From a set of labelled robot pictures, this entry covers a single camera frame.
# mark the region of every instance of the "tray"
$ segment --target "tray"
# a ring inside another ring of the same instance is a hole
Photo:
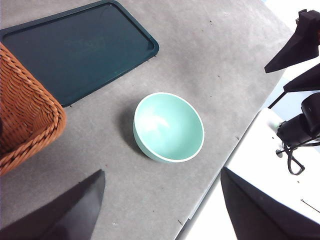
[[[2,29],[0,41],[63,107],[159,51],[157,41],[113,0]]]

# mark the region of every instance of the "white surface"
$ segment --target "white surface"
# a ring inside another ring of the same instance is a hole
[[[281,122],[282,119],[272,110],[262,110],[231,154],[226,166],[278,202],[320,223],[320,213],[301,201],[303,199],[320,209],[320,155],[312,147],[299,148],[294,156],[305,166],[305,171],[299,176],[291,175],[286,154],[279,158],[275,153],[277,149],[282,149],[282,142],[276,136],[276,129]],[[220,180],[185,239],[237,239]]]

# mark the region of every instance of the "black cable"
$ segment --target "black cable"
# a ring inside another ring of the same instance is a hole
[[[294,156],[293,156],[293,152],[294,152],[294,149],[289,149],[288,146],[286,144],[283,144],[283,148],[284,148],[284,151],[285,153],[288,155],[288,161],[287,161],[287,164],[288,164],[288,170],[291,174],[293,175],[300,175],[306,168],[305,166],[303,166]],[[297,173],[294,173],[292,171],[292,168],[291,168],[291,162],[294,161],[299,167],[300,167],[300,170],[297,172]]]
[[[273,103],[271,103],[270,106],[268,106],[268,109],[272,109],[285,95],[286,95],[286,92],[284,91],[283,93],[281,93],[280,96],[278,96],[276,100],[274,100]]]
[[[293,146],[293,147],[289,148],[289,150],[292,150],[292,151],[293,151],[293,150],[296,150],[296,149],[299,148],[299,147],[316,147],[316,146],[320,146],[320,142],[307,143],[307,142],[316,140],[316,139],[318,139],[318,138],[320,138],[320,135],[319,135],[319,136],[316,136],[316,137],[313,137],[313,138],[311,138],[311,139],[309,139],[309,140],[307,140],[307,141],[304,141],[304,142],[302,142],[302,143],[300,143],[300,144],[298,144],[298,145],[296,145],[296,146]],[[279,155],[279,154],[282,154],[282,153],[284,153],[284,152],[285,152],[285,150],[282,150],[282,151],[278,151],[276,154]]]

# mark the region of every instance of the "tray rim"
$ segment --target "tray rim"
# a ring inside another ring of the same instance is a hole
[[[68,103],[61,103],[60,104],[62,105],[62,107],[68,107],[70,106],[71,104],[74,104],[75,102],[79,101],[80,99],[84,98],[85,96],[88,96],[90,94],[92,94],[93,92],[95,92],[96,90],[104,87],[105,85],[111,83],[112,81],[114,81],[115,79],[123,76],[124,74],[130,72],[131,70],[135,69],[136,67],[138,67],[139,65],[143,64],[144,62],[146,62],[147,60],[149,60],[150,58],[154,57],[157,55],[157,53],[159,52],[160,50],[160,47],[159,47],[159,44],[158,42],[151,36],[151,34],[116,0],[100,0],[100,1],[97,1],[97,2],[93,2],[93,3],[90,3],[90,4],[87,4],[87,5],[84,5],[84,6],[80,6],[80,7],[77,7],[77,8],[73,8],[73,9],[70,9],[70,10],[66,10],[66,11],[63,11],[63,12],[60,12],[60,13],[56,13],[56,14],[53,14],[53,15],[50,15],[50,16],[46,16],[46,17],[42,17],[42,18],[39,18],[39,19],[36,19],[36,20],[32,20],[32,21],[28,21],[28,22],[25,22],[25,23],[21,23],[21,24],[18,24],[18,25],[15,25],[15,26],[11,26],[11,27],[7,27],[7,28],[4,28],[4,29],[0,29],[0,42],[2,42],[3,45],[5,45],[3,43],[3,39],[6,35],[8,34],[11,34],[11,33],[14,33],[14,32],[17,32],[17,31],[20,31],[20,30],[23,30],[23,29],[28,29],[28,28],[32,28],[32,27],[35,27],[37,25],[42,25],[42,24],[45,24],[47,22],[51,22],[51,21],[54,21],[54,20],[59,20],[61,18],[64,18],[64,17],[67,17],[67,16],[70,16],[70,15],[73,15],[73,14],[77,14],[77,13],[80,13],[80,12],[83,12],[83,11],[86,11],[86,10],[89,10],[89,9],[92,9],[92,8],[95,8],[95,7],[98,7],[100,5],[105,5],[105,4],[112,4],[112,5],[115,5],[120,12],[122,12],[124,14],[124,16],[126,18],[128,18],[129,21],[131,21],[131,23],[137,28],[138,31],[140,31],[152,44],[153,44],[153,50],[150,52],[150,54],[145,58],[143,59],[142,62],[140,62],[139,64],[136,64],[134,65],[133,67],[117,74],[116,76],[114,76],[113,78],[109,79],[108,82],[100,85],[99,87],[96,87],[92,90],[92,92],[90,93],[87,93],[87,94],[82,94],[81,96],[77,97],[77,98],[74,98],[74,100],[72,101],[67,101]]]

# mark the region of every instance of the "black object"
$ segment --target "black object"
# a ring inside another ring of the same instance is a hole
[[[277,202],[226,167],[221,171],[221,185],[237,239],[320,239],[318,223]]]
[[[105,190],[102,170],[0,231],[1,240],[89,240]]]
[[[0,41],[63,107],[159,51],[156,40],[113,0],[3,29]]]
[[[277,130],[277,136],[283,142],[283,151],[288,155],[288,170],[293,175],[299,175],[305,167],[293,156],[294,150],[299,147],[320,146],[318,143],[308,143],[316,140],[320,135],[320,92],[307,97],[301,103],[302,113],[288,121],[284,121]],[[291,168],[291,162],[299,165],[300,170],[294,173]]]
[[[299,11],[296,30],[286,45],[264,67],[266,73],[278,71],[319,56],[320,13]],[[268,107],[273,108],[287,93],[320,90],[320,64],[299,75],[284,87],[284,92]]]
[[[283,86],[284,92],[268,107],[273,108],[287,93],[320,91],[320,64],[297,76]]]
[[[286,45],[264,67],[266,73],[278,71],[319,56],[320,13],[299,11],[296,30]]]
[[[278,128],[277,136],[289,147],[304,144],[320,134],[320,92],[301,103],[302,114],[285,121]]]

